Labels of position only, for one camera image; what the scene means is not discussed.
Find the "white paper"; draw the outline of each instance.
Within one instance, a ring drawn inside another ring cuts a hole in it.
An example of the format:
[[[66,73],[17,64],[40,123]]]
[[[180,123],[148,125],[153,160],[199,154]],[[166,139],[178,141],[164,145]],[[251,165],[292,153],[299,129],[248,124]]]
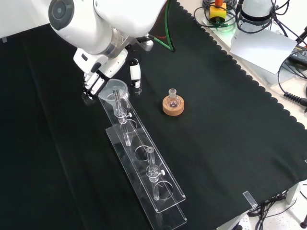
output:
[[[244,23],[242,29],[257,31],[259,27]],[[240,31],[232,43],[230,52],[276,74],[296,44],[296,41],[266,29],[255,34]]]

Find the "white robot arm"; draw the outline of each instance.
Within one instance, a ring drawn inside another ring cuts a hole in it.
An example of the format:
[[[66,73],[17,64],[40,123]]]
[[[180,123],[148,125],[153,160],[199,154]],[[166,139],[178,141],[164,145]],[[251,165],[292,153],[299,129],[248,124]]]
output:
[[[97,95],[118,72],[128,54],[125,47],[151,30],[165,2],[51,1],[50,24],[59,36],[78,48],[73,59],[84,72],[84,92],[87,95]]]

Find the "green cable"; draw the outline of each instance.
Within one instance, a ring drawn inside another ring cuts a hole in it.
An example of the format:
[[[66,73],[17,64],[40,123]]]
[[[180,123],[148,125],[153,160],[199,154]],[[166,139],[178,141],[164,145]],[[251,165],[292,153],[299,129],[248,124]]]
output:
[[[166,5],[166,9],[165,9],[165,32],[166,32],[167,42],[168,42],[169,47],[170,47],[169,50],[170,51],[174,51],[171,39],[169,38],[168,22],[167,22],[167,19],[168,19],[168,7],[169,7],[170,2],[171,2],[171,0],[168,0],[167,5]]]
[[[166,8],[165,8],[165,32],[166,32],[166,37],[167,37],[167,42],[169,43],[169,46],[167,44],[165,44],[163,41],[161,41],[160,39],[151,36],[150,38],[153,39],[154,41],[156,41],[157,43],[163,45],[166,49],[170,50],[170,51],[174,51],[174,48],[172,46],[171,43],[171,39],[169,37],[169,33],[168,33],[168,23],[167,23],[167,19],[168,19],[168,8],[169,8],[169,4],[170,4],[171,0],[168,0],[167,4],[166,4]]]
[[[158,38],[154,37],[153,40],[156,41],[157,43],[163,45],[165,48],[173,51],[173,48],[169,47],[167,44],[165,44],[163,41],[160,41]]]

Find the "acrylic test tube rack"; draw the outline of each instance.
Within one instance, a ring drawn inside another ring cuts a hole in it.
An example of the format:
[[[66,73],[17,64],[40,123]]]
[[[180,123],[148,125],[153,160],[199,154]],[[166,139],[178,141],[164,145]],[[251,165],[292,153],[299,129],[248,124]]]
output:
[[[152,228],[186,223],[178,205],[186,197],[133,109],[127,85],[110,80],[98,97],[112,123],[107,135]]]

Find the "black cloth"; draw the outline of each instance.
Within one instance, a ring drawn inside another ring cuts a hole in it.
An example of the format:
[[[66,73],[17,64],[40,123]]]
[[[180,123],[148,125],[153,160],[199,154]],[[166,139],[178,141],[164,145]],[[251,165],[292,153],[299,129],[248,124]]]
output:
[[[176,52],[155,44],[130,100],[187,199],[183,230],[212,230],[307,178],[307,132],[172,2]],[[105,129],[81,100],[75,48],[49,25],[9,37],[1,56],[3,229],[149,230]],[[116,78],[130,83],[129,66]],[[185,111],[162,111],[176,88]]]

